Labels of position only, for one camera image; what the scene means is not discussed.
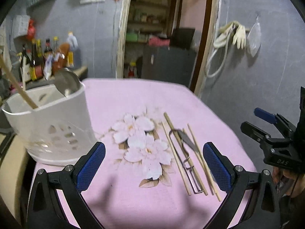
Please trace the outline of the right hand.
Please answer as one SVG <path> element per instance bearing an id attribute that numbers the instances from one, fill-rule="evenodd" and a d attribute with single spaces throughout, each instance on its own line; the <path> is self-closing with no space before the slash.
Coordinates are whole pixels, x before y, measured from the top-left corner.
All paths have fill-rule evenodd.
<path id="1" fill-rule="evenodd" d="M 278 167 L 273 167 L 272 178 L 278 196 L 285 195 L 295 198 L 304 191 L 304 174 L 292 173 Z"/>

